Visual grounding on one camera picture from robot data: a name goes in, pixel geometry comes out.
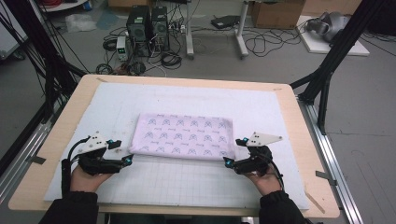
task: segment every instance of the black mount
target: black mount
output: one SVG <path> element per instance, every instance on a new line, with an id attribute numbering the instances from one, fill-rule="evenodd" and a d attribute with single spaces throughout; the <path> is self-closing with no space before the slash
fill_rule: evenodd
<path id="1" fill-rule="evenodd" d="M 70 191 L 70 184 L 71 184 L 71 178 L 72 178 L 72 163 L 73 161 L 78 160 L 78 165 L 81 167 L 81 169 L 89 174 L 89 175 L 99 175 L 99 174 L 115 174 L 119 173 L 120 169 L 130 166 L 132 164 L 132 158 L 134 157 L 134 154 L 125 156 L 121 158 L 121 160 L 106 160 L 103 158 L 105 152 L 107 150 L 112 150 L 114 148 L 120 147 L 121 141 L 113 141 L 113 140 L 108 140 L 106 141 L 105 147 L 100 147 L 97 148 L 93 151 L 77 154 L 75 158 L 72 160 L 71 156 L 73 151 L 76 149 L 76 147 L 81 144 L 81 143 L 87 143 L 91 138 L 96 138 L 96 137 L 91 137 L 88 136 L 88 138 L 81 139 L 78 142 L 76 142 L 72 148 L 70 149 L 68 156 L 66 159 L 62 160 L 62 182 L 61 182 L 61 190 L 62 190 L 62 196 L 63 198 L 68 194 Z"/>
<path id="2" fill-rule="evenodd" d="M 259 172 L 261 175 L 265 175 L 268 170 L 268 166 L 272 163 L 272 152 L 268 146 L 261 147 L 248 147 L 248 139 L 236 139 L 236 144 L 240 147 L 247 147 L 250 157 L 241 161 L 235 161 L 233 159 L 223 157 L 225 161 L 225 167 L 233 169 L 237 174 L 248 174 L 254 171 Z"/>
<path id="3" fill-rule="evenodd" d="M 293 89 L 296 89 L 308 83 L 304 92 L 298 95 L 299 100 L 307 105 L 313 105 L 315 98 L 321 92 L 318 127 L 323 135 L 326 135 L 325 119 L 332 75 L 385 2 L 387 1 L 362 0 L 320 67 L 312 74 L 290 84 Z"/>

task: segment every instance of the cardboard box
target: cardboard box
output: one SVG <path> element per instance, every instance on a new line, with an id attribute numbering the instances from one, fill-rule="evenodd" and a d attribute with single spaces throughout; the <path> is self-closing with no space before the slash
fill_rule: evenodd
<path id="1" fill-rule="evenodd" d="M 320 16 L 323 12 L 338 11 L 353 15 L 361 0 L 306 0 L 302 15 Z"/>
<path id="2" fill-rule="evenodd" d="M 149 6 L 152 7 L 152 0 L 108 0 L 109 7 L 116 7 L 116 8 L 131 8 L 132 6 Z"/>
<path id="3" fill-rule="evenodd" d="M 305 0 L 284 0 L 276 3 L 258 3 L 253 6 L 251 18 L 257 28 L 294 29 Z"/>

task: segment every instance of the patterned cloth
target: patterned cloth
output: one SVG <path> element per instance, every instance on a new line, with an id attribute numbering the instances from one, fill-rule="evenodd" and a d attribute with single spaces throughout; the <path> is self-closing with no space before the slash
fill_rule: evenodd
<path id="1" fill-rule="evenodd" d="M 140 114 L 131 153 L 222 161 L 234 158 L 230 119 L 166 114 Z"/>

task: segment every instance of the black pole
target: black pole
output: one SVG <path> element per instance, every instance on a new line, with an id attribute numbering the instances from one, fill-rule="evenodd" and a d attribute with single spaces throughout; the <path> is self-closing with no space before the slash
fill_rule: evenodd
<path id="1" fill-rule="evenodd" d="M 364 32 L 366 26 L 378 13 L 379 9 L 385 2 L 386 1 L 382 0 L 362 0 L 361 4 L 358 6 L 350 21 L 346 25 L 346 28 L 335 40 L 334 45 L 330 49 L 320 67 L 313 74 L 303 77 L 290 84 L 293 89 L 296 89 L 308 83 L 308 86 L 304 92 L 299 94 L 299 99 L 308 105 L 312 105 L 315 101 L 315 98 L 321 92 L 318 112 L 318 126 L 322 134 L 326 134 L 324 126 L 332 74 L 340 65 L 341 61 L 343 61 L 347 56 L 350 49 L 352 49 L 356 41 Z"/>
<path id="2" fill-rule="evenodd" d="M 29 40 L 35 47 L 42 58 L 44 65 L 38 65 L 36 60 L 39 57 L 33 57 L 28 48 L 18 37 L 12 25 L 7 22 L 6 17 L 0 17 L 0 23 L 9 31 L 9 33 L 16 39 L 26 52 L 32 65 L 40 76 L 46 79 L 45 95 L 46 102 L 40 107 L 35 116 L 24 128 L 17 140 L 13 143 L 11 148 L 0 160 L 0 176 L 12 163 L 15 156 L 35 130 L 38 123 L 46 122 L 53 115 L 54 102 L 62 95 L 71 95 L 77 86 L 77 82 L 72 77 L 72 73 L 82 77 L 86 73 L 78 69 L 74 65 L 68 63 L 57 51 L 53 45 L 50 37 L 44 30 L 39 21 L 30 1 L 27 0 L 4 0 L 9 11 L 13 14 L 18 24 L 28 36 Z"/>

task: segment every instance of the sleeve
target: sleeve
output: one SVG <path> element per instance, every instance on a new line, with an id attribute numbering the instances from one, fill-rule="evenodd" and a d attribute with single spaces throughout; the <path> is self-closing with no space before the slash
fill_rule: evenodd
<path id="1" fill-rule="evenodd" d="M 260 224 L 303 224 L 305 219 L 297 205 L 282 190 L 262 196 L 260 199 Z"/>
<path id="2" fill-rule="evenodd" d="M 52 203 L 39 224 L 96 224 L 97 198 L 95 193 L 69 192 L 63 199 Z"/>

